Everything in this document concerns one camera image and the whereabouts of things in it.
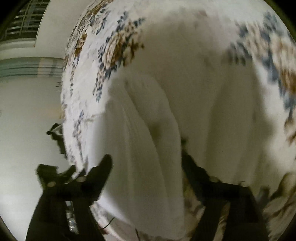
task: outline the white wall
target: white wall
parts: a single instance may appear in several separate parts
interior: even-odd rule
[[[65,46],[77,20],[94,0],[51,0],[43,16],[36,46],[0,51],[0,60],[19,57],[64,58]]]
[[[18,241],[24,241],[42,193],[35,174],[39,163],[69,164],[56,141],[46,135],[59,122],[59,78],[0,79],[0,216]]]

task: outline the floral fabric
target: floral fabric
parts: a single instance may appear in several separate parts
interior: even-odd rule
[[[261,186],[274,192],[296,168],[295,47],[263,1],[96,0],[82,13],[66,48],[61,101],[69,162],[78,171],[88,167],[86,133],[107,86],[127,76],[135,83],[149,76],[164,91],[199,166],[223,182],[245,182],[255,195]],[[186,239],[203,207],[189,187],[183,191]],[[98,203],[93,213],[102,226],[110,220]],[[266,218],[270,240],[288,226],[275,231],[282,219],[274,217]],[[137,240],[134,226],[116,217],[108,228],[119,239]]]

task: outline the window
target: window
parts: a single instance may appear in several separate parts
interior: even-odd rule
[[[30,0],[9,23],[0,41],[36,39],[41,19],[49,0]]]

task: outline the black wire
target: black wire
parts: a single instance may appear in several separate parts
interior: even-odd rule
[[[136,234],[137,234],[138,240],[141,241],[140,240],[140,237],[139,237],[139,234],[138,234],[138,230],[137,229],[135,229],[135,230],[136,230]]]
[[[110,220],[110,222],[109,222],[105,227],[103,227],[101,230],[103,230],[103,229],[105,229],[106,227],[108,227],[109,224],[113,221],[113,219],[114,219],[114,218],[112,218],[112,219]]]

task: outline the black cable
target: black cable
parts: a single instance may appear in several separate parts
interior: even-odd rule
[[[112,219],[110,220],[110,222],[109,222],[105,227],[103,227],[101,230],[103,230],[103,229],[105,229],[106,227],[108,227],[109,224],[113,221],[113,219],[114,219],[114,218],[112,218]]]
[[[135,229],[135,230],[136,230],[136,234],[137,234],[138,240],[141,241],[140,240],[140,237],[139,237],[139,234],[138,234],[138,230],[137,229]]]

